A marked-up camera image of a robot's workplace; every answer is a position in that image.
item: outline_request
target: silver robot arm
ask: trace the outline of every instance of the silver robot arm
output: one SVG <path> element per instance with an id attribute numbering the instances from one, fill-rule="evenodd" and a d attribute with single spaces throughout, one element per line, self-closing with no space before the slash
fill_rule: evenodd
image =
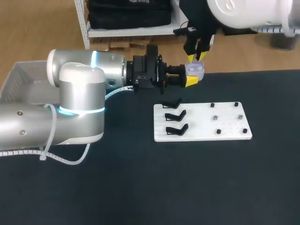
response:
<path id="1" fill-rule="evenodd" d="M 105 88 L 114 90 L 126 86 L 126 64 L 123 54 L 90 50 L 53 49 L 47 59 L 47 75 L 52 86 L 59 87 L 61 67 L 67 62 L 78 62 L 105 73 Z"/>
<path id="2" fill-rule="evenodd" d="M 105 74 L 78 62 L 65 63 L 57 76 L 60 105 L 52 145 L 87 144 L 104 132 Z M 0 107 L 0 150 L 45 146 L 53 129 L 50 108 L 28 104 Z"/>

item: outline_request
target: screw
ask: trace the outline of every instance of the screw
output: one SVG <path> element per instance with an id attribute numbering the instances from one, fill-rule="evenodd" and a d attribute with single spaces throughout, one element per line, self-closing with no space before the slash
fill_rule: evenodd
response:
<path id="1" fill-rule="evenodd" d="M 109 82 L 108 82 L 108 84 L 109 84 L 110 86 L 114 86 L 115 83 L 116 83 L 115 81 L 109 81 Z"/>
<path id="2" fill-rule="evenodd" d="M 25 135 L 26 134 L 26 130 L 20 130 L 20 135 Z"/>

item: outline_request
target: black bag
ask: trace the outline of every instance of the black bag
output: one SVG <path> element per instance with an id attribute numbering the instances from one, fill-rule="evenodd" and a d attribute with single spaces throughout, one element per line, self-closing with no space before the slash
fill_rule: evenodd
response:
<path id="1" fill-rule="evenodd" d="M 170 0 L 89 0 L 93 29 L 156 27 L 171 23 Z"/>

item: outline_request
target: wooden floor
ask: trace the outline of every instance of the wooden floor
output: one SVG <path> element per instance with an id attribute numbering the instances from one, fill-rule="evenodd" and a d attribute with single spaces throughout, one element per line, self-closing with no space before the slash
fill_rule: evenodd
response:
<path id="1" fill-rule="evenodd" d="M 0 85 L 16 61 L 46 60 L 52 49 L 84 49 L 73 0 L 11 0 L 0 7 Z M 184 64 L 182 41 L 159 38 L 159 53 L 168 64 Z M 268 35 L 215 38 L 205 71 L 239 72 L 300 69 L 300 46 L 290 52 L 269 47 Z M 125 53 L 130 60 L 133 49 Z"/>

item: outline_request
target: black table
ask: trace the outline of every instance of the black table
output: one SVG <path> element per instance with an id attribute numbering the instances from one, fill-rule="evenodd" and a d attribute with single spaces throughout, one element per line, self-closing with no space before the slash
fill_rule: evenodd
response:
<path id="1" fill-rule="evenodd" d="M 250 141 L 156 143 L 153 105 L 243 104 Z M 50 151 L 78 159 L 84 146 Z M 69 166 L 0 158 L 2 225 L 299 225 L 300 71 L 205 76 L 187 89 L 123 92 L 105 134 Z"/>

